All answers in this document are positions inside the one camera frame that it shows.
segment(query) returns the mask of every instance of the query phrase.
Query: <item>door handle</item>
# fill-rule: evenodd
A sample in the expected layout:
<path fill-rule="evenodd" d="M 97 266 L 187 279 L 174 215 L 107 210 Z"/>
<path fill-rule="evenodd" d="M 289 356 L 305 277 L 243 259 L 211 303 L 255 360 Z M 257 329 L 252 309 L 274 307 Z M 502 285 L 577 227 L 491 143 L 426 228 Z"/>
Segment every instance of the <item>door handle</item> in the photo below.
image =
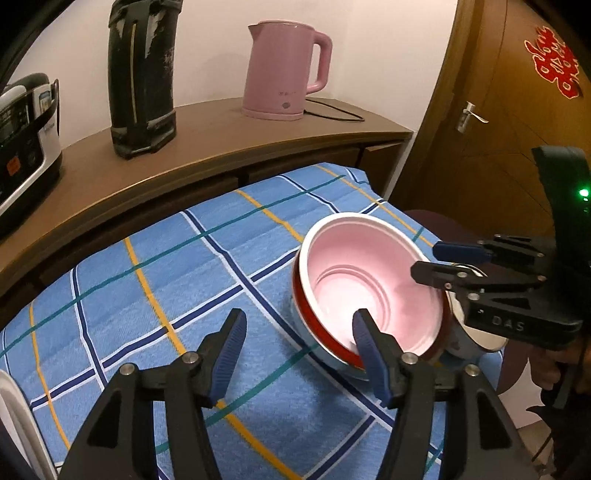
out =
<path fill-rule="evenodd" d="M 468 126 L 468 121 L 470 120 L 470 117 L 474 117 L 476 118 L 479 122 L 483 123 L 483 124 L 487 124 L 488 120 L 484 120 L 480 115 L 477 115 L 474 113 L 474 107 L 476 105 L 474 105 L 473 103 L 468 102 L 466 105 L 466 108 L 464 108 L 464 110 L 462 110 L 462 115 L 460 116 L 460 120 L 457 123 L 457 131 L 459 131 L 460 133 L 464 133 L 466 131 L 466 127 Z"/>

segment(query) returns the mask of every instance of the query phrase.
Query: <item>white wall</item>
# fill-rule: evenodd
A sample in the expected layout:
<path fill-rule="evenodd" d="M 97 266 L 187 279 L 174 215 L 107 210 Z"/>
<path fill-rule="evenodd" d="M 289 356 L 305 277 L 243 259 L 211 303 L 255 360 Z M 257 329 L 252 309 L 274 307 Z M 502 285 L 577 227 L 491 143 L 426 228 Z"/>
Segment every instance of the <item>white wall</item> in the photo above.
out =
<path fill-rule="evenodd" d="M 385 198 L 427 111 L 456 5 L 457 0 L 359 0 L 351 13 L 335 96 L 415 131 Z"/>
<path fill-rule="evenodd" d="M 185 0 L 178 18 L 174 103 L 241 96 L 247 25 L 308 23 L 334 43 L 335 97 L 418 130 L 437 80 L 457 0 Z M 107 21 L 112 0 L 77 0 L 37 39 L 12 79 L 60 79 L 63 146 L 110 126 Z"/>

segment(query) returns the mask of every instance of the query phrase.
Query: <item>bowl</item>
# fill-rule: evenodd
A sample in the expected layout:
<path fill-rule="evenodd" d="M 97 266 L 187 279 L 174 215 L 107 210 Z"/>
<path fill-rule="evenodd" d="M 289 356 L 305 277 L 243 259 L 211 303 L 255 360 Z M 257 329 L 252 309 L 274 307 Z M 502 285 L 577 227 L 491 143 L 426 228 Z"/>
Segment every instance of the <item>bowl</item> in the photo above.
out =
<path fill-rule="evenodd" d="M 403 351 L 432 359 L 443 349 L 449 305 L 444 293 L 412 279 L 410 268 L 419 260 L 428 261 L 406 235 L 380 219 L 360 213 L 325 217 L 310 229 L 294 263 L 298 332 L 308 344 L 321 345 L 324 362 L 364 378 L 352 319 L 366 308 Z"/>
<path fill-rule="evenodd" d="M 472 270 L 478 277 L 486 277 L 486 274 L 472 265 L 455 264 Z M 450 292 L 450 304 L 452 307 L 452 328 L 447 342 L 446 350 L 452 355 L 465 360 L 474 360 L 485 353 L 498 352 L 507 344 L 507 338 L 483 332 L 465 324 L 465 316 L 456 294 Z"/>

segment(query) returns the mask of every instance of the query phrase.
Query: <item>blue plaid blanket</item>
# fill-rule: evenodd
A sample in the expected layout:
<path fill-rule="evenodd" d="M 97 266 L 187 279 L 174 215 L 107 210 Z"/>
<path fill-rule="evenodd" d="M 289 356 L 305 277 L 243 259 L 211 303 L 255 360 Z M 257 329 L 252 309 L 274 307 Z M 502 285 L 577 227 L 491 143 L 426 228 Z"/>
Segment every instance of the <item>blue plaid blanket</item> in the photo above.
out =
<path fill-rule="evenodd" d="M 168 364 L 238 307 L 248 317 L 246 341 L 225 399 L 205 411 L 223 478 L 374 480 L 395 411 L 379 406 L 367 382 L 321 363 L 290 313 L 300 242 L 336 212 L 381 218 L 434 261 L 437 238 L 379 198 L 363 172 L 321 164 L 135 233 L 85 259 L 24 308 L 1 332 L 0 368 L 30 402 L 56 466 L 120 365 Z M 480 360 L 493 385 L 500 364 L 500 354 Z M 437 404 L 425 479 L 439 475 L 444 415 Z M 154 416 L 160 479 L 172 479 L 164 404 L 155 404 Z"/>

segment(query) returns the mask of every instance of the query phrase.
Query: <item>kettle handle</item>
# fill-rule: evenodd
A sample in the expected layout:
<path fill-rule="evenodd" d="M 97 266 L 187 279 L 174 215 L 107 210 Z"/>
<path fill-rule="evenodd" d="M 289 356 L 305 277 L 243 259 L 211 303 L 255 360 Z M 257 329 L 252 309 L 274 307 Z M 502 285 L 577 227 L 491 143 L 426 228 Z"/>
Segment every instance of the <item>kettle handle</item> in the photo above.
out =
<path fill-rule="evenodd" d="M 306 95 L 316 93 L 326 87 L 329 81 L 330 57 L 332 55 L 332 40 L 328 35 L 320 32 L 314 33 L 314 43 L 320 46 L 320 58 L 318 60 L 318 74 L 316 81 L 308 85 Z"/>

